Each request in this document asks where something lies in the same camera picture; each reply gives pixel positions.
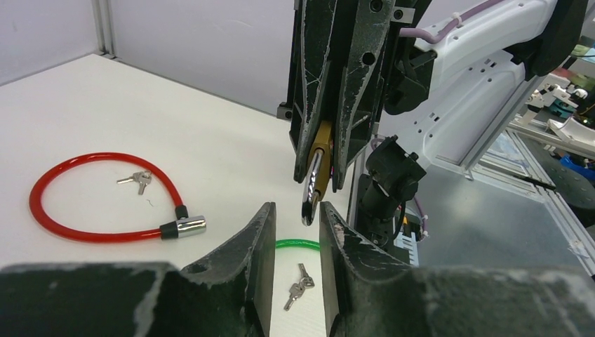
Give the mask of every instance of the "gray wall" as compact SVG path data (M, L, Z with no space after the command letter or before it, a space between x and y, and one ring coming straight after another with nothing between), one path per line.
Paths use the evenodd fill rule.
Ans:
M97 49L92 0L0 1L0 85Z
M434 0L422 26L482 0ZM293 0L111 0L124 62L275 114L286 97Z

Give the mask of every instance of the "key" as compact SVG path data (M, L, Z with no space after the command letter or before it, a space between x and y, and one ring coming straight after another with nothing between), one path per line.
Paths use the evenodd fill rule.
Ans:
M293 302L295 302L298 298L302 297L305 290L306 289L300 284L294 283L291 286L291 288L289 288L289 299L287 300L285 307L283 307L284 310L289 311L289 309L291 309L291 306L293 305Z
M300 283L306 289L314 288L314 280L310 277L310 275L308 275L304 264L300 263L297 266L300 267L300 271L302 272L302 279L300 280Z
M124 179L120 179L116 181L116 184L124 184L124 183L129 183L131 181L138 181L138 178L140 178L140 176L143 174L144 172L135 172L133 173L130 177L128 178L124 178Z
M140 184L140 186L138 187L138 195L142 195L143 193L145 193L145 187L151 183L152 179L153 176L149 171L145 171L140 174L140 176L138 177L138 183Z

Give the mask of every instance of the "black mount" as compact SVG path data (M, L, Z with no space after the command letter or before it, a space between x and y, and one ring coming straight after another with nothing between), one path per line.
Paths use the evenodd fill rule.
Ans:
M366 161L369 175L359 178L355 230L384 251L408 262L407 251L393 245L394 217L399 205L413 199L426 175L415 153L407 155L388 137Z

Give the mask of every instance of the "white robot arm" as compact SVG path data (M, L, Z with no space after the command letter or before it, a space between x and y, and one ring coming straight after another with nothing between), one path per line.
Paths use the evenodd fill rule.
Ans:
M397 134L399 145L417 153L423 168L436 158L461 165L488 127L500 122L495 121L499 111L510 100L524 102L537 86L528 84L526 65L508 47L540 36L553 20L557 1L497 2L462 21L437 44L417 39L416 47L438 55L429 98L412 112L381 118L379 134ZM452 20L424 30L439 34Z

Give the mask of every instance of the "white table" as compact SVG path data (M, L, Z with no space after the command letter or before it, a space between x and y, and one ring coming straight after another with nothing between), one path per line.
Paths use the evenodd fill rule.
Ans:
M318 241L317 218L311 227L300 222L302 186L292 179L286 121L97 55L0 87L0 112L1 266L165 260L181 268L238 232L266 201L276 202L277 239ZM29 212L33 184L66 159L104 151L133 154L165 171L190 216L206 217L207 232L105 245L45 231ZM94 232L152 229L174 220L172 201L157 180L142 196L136 184L115 183L134 171L115 161L74 168L46 190L46 211L59 223ZM326 198L345 215L349 186ZM276 252L271 336L325 334L321 285L290 312L282 309L299 262L321 284L317 252Z

